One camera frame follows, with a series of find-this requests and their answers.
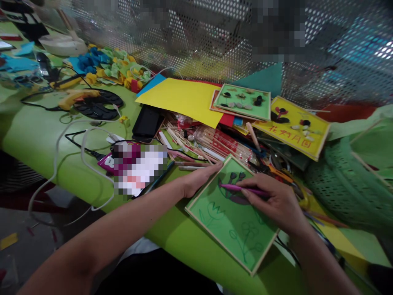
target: green plastic basket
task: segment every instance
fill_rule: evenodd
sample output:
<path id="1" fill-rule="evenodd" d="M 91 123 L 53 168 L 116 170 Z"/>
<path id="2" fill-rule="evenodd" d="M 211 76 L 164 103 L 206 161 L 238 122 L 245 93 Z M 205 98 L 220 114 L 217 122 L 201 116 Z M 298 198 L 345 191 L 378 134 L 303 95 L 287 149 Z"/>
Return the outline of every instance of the green plastic basket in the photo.
<path id="1" fill-rule="evenodd" d="M 351 154 L 350 138 L 327 146 L 306 174 L 309 188 L 337 218 L 352 227 L 393 236 L 393 194 Z"/>

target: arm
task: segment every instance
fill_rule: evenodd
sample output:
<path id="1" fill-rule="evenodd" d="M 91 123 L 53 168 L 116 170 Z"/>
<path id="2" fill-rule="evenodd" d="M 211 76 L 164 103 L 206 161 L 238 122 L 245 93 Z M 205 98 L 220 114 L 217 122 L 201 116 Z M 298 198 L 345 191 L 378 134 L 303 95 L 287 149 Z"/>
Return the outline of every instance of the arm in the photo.
<path id="1" fill-rule="evenodd" d="M 89 294 L 94 276 L 140 239 L 183 197 L 196 191 L 222 163 L 198 169 L 115 209 L 57 250 L 19 294 Z"/>
<path id="2" fill-rule="evenodd" d="M 310 294 L 360 294 L 326 245 L 304 217 L 292 188 L 265 174 L 257 174 L 237 185 L 256 186 L 268 192 L 265 202 L 242 190 L 249 202 L 290 236 L 290 246 L 302 266 Z"/>

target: perforated metal sheet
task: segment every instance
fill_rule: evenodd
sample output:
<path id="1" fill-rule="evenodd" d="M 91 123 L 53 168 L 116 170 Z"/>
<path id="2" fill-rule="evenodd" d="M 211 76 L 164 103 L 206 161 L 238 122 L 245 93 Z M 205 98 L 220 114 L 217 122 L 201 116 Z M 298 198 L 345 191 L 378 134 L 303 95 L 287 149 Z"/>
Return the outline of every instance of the perforated metal sheet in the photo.
<path id="1" fill-rule="evenodd" d="M 230 83 L 273 62 L 253 62 L 256 3 L 236 0 L 58 0 L 90 42 L 121 48 L 151 69 Z M 306 0 L 303 61 L 285 62 L 282 96 L 329 103 L 393 102 L 393 8 L 388 0 Z M 44 22 L 64 25 L 50 9 Z"/>

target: green tablecloth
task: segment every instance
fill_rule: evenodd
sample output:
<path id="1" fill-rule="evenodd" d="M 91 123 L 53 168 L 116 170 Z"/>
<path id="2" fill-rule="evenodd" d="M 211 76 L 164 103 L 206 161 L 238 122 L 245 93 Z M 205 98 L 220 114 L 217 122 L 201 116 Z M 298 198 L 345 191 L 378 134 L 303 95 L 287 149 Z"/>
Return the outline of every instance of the green tablecloth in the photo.
<path id="1" fill-rule="evenodd" d="M 4 32 L 17 32 L 11 23 L 0 24 Z M 15 46 L 23 42 L 12 42 Z M 128 116 L 131 126 L 139 114 L 140 106 L 134 101 L 136 96 L 122 86 L 100 87 L 118 94 L 124 100 L 121 113 Z M 25 106 L 20 99 L 24 92 L 0 87 L 0 139 L 2 149 L 27 164 L 44 177 L 53 174 L 54 148 L 60 133 L 71 122 L 68 114 L 50 112 L 38 107 Z M 37 96 L 32 99 L 48 107 L 57 105 L 61 96 Z M 69 132 L 89 128 L 88 123 L 74 124 Z M 107 123 L 103 128 L 124 138 L 131 138 L 131 128 L 120 123 Z M 109 144 L 105 132 L 91 132 L 87 148 L 100 153 L 109 153 Z M 75 137 L 80 141 L 82 135 Z M 86 156 L 87 161 L 97 169 L 97 161 Z M 165 182 L 169 182 L 183 173 L 173 169 Z M 80 149 L 63 138 L 60 141 L 58 176 L 55 183 L 84 201 L 99 206 L 113 193 L 113 186 L 106 179 L 89 170 L 81 161 Z M 105 212 L 122 205 L 125 201 L 115 198 L 105 208 Z M 272 246 L 262 262 L 255 277 L 250 275 L 232 259 L 215 241 L 213 241 L 183 210 L 187 200 L 179 202 L 167 212 L 146 234 L 157 245 L 181 260 L 201 274 L 220 283 L 236 294 L 305 294 L 302 273 L 295 268 Z M 350 274 L 365 293 L 367 288 L 356 276 Z"/>

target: hand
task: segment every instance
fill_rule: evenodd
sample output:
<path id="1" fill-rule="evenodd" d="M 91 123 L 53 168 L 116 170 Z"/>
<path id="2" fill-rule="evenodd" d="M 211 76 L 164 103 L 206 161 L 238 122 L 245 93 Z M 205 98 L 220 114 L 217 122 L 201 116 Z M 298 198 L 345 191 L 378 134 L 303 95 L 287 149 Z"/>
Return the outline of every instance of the hand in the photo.
<path id="1" fill-rule="evenodd" d="M 256 194 L 242 189 L 242 193 L 248 201 L 255 208 L 274 220 L 278 227 L 288 235 L 301 236 L 312 230 L 290 186 L 262 173 L 244 179 L 236 183 L 236 185 L 244 188 L 258 187 L 269 193 L 270 199 L 263 201 Z"/>
<path id="2" fill-rule="evenodd" d="M 197 190 L 200 189 L 214 173 L 222 168 L 222 162 L 217 162 L 209 167 L 198 169 L 186 176 L 178 178 L 184 188 L 184 197 L 191 198 L 195 195 Z"/>

